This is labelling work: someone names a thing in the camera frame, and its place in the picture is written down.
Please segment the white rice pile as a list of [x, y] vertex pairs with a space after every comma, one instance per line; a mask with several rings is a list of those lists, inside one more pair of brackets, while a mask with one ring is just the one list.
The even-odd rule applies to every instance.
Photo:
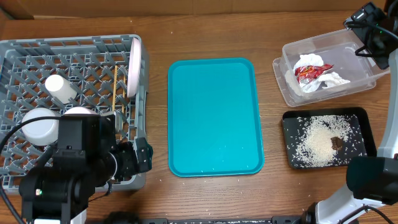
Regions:
[[[285, 118], [282, 122], [289, 166], [316, 169], [346, 166], [357, 156], [367, 156], [358, 117], [322, 115]], [[331, 138], [344, 141], [343, 148], [331, 148]]]

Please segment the grey-white bowl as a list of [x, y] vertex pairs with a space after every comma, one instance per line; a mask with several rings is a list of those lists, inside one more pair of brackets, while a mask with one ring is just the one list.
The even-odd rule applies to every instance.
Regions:
[[[25, 114], [22, 121], [44, 116], [60, 117], [57, 112], [47, 108], [35, 108]], [[59, 121], [56, 119], [46, 119], [29, 123], [22, 127], [25, 138], [33, 145], [45, 146], [54, 143], [58, 139]]]

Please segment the small pink plate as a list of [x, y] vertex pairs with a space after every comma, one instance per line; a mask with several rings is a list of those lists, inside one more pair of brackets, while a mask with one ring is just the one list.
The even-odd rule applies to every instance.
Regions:
[[93, 115], [97, 115], [97, 113], [91, 109], [85, 108], [85, 107], [81, 107], [81, 106], [77, 106], [77, 107], [73, 107], [70, 108], [69, 110], [67, 110], [64, 115], [67, 114], [93, 114]]

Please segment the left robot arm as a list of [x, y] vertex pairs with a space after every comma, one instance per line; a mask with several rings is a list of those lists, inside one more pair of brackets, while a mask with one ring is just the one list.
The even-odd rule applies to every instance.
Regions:
[[152, 169], [146, 138], [116, 141], [114, 116], [70, 114], [59, 118], [52, 166], [36, 165], [21, 180], [22, 217], [70, 223], [81, 215], [96, 188]]

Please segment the red snack wrapper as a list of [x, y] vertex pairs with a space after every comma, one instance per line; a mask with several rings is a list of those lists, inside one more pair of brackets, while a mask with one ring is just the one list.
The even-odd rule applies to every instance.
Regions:
[[299, 84], [308, 84], [327, 71], [331, 70], [333, 65], [324, 64], [322, 66], [306, 65], [295, 69], [295, 76]]

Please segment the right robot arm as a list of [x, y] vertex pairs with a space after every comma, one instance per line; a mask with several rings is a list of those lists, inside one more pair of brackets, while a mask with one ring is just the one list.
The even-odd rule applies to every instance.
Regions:
[[352, 158], [345, 185], [311, 205], [296, 223], [351, 223], [370, 210], [391, 223], [380, 208], [397, 203], [397, 1], [386, 1], [383, 9], [369, 2], [343, 24], [363, 43], [357, 56], [371, 57], [379, 67], [390, 68], [386, 129], [376, 156]]

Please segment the brown food scrap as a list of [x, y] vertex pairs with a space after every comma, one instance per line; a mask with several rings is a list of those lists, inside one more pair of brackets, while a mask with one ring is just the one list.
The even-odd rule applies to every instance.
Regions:
[[331, 148], [335, 151], [340, 151], [343, 148], [344, 141], [339, 137], [332, 137], [331, 139]]

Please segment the white cup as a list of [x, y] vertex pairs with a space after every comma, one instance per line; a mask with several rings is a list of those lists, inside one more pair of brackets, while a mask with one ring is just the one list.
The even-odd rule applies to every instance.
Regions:
[[75, 98], [77, 92], [70, 86], [70, 82], [61, 75], [50, 75], [45, 80], [48, 92], [63, 104], [68, 104], [70, 98]]

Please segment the large white plate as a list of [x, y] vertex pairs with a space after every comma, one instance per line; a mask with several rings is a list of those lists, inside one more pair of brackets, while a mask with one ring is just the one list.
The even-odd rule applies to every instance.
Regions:
[[137, 38], [132, 39], [129, 65], [127, 71], [127, 97], [132, 98], [136, 95], [139, 86], [139, 76], [141, 72], [141, 42]]

